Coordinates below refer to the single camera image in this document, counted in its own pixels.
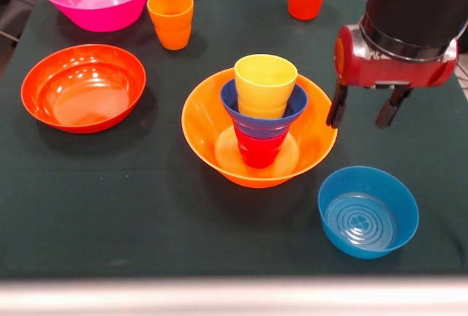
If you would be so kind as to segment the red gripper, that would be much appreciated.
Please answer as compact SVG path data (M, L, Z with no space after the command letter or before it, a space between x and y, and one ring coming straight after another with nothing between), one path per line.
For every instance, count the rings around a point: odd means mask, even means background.
M348 86L406 86L394 88L376 118L378 128L389 127L412 89L441 86L452 75L457 60L455 39L436 60L405 61L386 56L371 47L364 40L359 26L342 26L334 46L337 81L326 124L334 129L339 128L346 110Z

